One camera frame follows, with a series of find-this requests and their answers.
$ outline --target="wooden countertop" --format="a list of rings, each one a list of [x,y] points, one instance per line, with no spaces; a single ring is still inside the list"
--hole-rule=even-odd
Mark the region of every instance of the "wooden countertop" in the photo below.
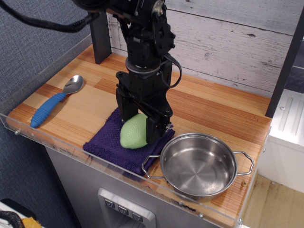
[[[125,57],[112,54],[97,65],[93,47],[90,46],[15,108],[9,114],[7,123],[11,128],[44,145],[57,150],[63,149],[79,160],[88,160],[85,153],[76,156],[77,149],[82,149],[83,144],[97,133],[117,107],[117,71],[127,72]],[[52,95],[62,92],[65,83],[74,75],[84,77],[85,85],[82,90],[68,95],[60,102],[39,128],[29,128],[36,109]],[[177,78],[178,73],[173,72],[172,83]],[[265,117],[269,98],[188,75],[183,75],[181,83],[169,90],[167,98],[174,112],[171,121],[175,135],[189,132],[211,134],[223,140],[233,151],[245,151],[257,162],[271,122],[270,118]],[[248,171],[250,161],[243,155],[237,154],[236,157],[238,171]],[[159,161],[153,164],[149,172],[152,176],[162,176]],[[166,190],[172,187],[165,180],[153,180],[160,186],[151,184],[150,180],[141,181],[139,185],[148,187],[162,197],[168,197],[171,203],[176,203],[190,213],[203,213],[205,218],[218,225],[233,227],[235,224],[226,216],[239,218],[248,191],[248,187],[243,187],[241,183],[245,181],[250,185],[252,177],[253,174],[237,176],[230,188],[216,200],[207,203],[183,200],[184,205],[178,203],[181,199],[176,194]]]

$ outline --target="spoon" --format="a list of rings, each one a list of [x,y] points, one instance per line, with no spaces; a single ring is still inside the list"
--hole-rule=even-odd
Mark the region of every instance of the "spoon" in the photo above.
[[[30,121],[30,126],[34,128],[40,126],[49,116],[55,106],[60,101],[62,101],[66,97],[66,95],[79,91],[82,88],[83,84],[84,79],[80,75],[75,75],[74,77],[72,77],[66,83],[62,93],[55,94],[45,103],[43,103],[43,105],[39,109],[37,109]]]

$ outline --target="button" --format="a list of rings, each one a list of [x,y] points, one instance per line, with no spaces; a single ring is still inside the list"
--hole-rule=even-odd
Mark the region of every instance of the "button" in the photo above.
[[[136,221],[139,221],[139,222],[142,222],[143,220],[143,218],[142,218],[142,216],[140,216],[140,215],[138,215],[138,214],[135,214],[134,212],[132,212],[132,217],[133,217],[133,219],[135,219]]]
[[[105,199],[105,204],[110,207],[110,208],[115,208],[115,205],[113,202],[111,202],[110,200],[108,199]]]
[[[123,213],[124,215],[128,215],[129,214],[128,209],[123,208],[120,205],[118,205],[118,210],[119,210],[120,213]]]

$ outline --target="stainless steel pot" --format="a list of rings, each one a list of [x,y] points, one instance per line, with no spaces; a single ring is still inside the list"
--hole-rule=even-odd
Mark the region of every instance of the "stainless steel pot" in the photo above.
[[[235,153],[251,161],[249,172],[238,173]],[[144,165],[150,158],[160,158],[163,177],[151,177]],[[142,170],[151,179],[165,179],[175,191],[192,199],[211,201],[219,197],[238,175],[252,172],[254,161],[245,152],[233,152],[220,139],[203,133],[187,133],[171,139],[160,155],[151,155]]]

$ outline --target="gray fabric wall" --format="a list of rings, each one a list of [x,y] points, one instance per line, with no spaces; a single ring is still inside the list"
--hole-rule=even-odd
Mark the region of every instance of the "gray fabric wall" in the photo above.
[[[27,16],[61,24],[87,15],[71,0],[5,2]],[[75,34],[31,27],[0,8],[0,112],[8,114],[80,54],[91,43],[89,35],[88,26]],[[47,228],[77,227],[44,147],[1,124],[0,199],[4,198],[33,211]]]

